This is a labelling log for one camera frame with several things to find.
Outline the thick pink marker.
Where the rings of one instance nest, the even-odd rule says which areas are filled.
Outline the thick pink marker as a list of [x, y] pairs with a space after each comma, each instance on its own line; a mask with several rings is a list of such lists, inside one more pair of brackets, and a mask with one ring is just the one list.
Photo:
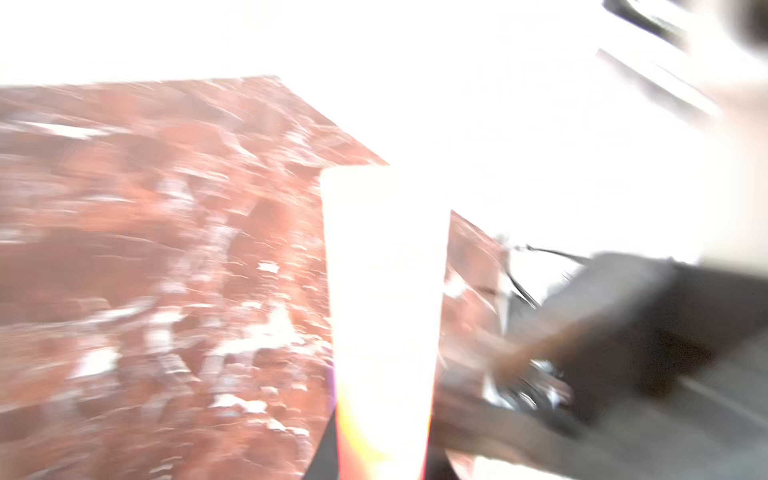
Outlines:
[[340, 475], [419, 479], [440, 336], [450, 210], [391, 166], [320, 178]]

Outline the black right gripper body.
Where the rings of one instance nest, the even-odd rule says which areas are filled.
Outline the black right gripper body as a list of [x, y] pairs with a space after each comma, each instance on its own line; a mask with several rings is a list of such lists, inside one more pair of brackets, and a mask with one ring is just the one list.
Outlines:
[[504, 320], [443, 347], [431, 447], [455, 473], [766, 477], [765, 277], [602, 254]]

